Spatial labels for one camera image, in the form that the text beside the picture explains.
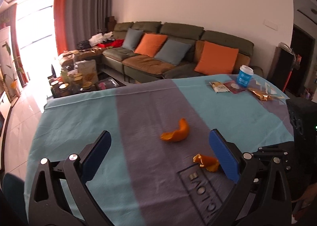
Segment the person's right hand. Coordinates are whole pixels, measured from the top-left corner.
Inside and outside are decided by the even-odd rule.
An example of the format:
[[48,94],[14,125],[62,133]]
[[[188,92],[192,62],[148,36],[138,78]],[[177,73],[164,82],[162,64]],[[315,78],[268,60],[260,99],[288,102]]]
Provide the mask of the person's right hand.
[[292,216],[293,218],[298,221],[303,215],[307,212],[308,208],[316,198],[316,193],[317,193],[317,186],[316,183],[309,185],[304,194],[297,200],[297,201],[302,201],[301,208],[298,212],[295,212]]

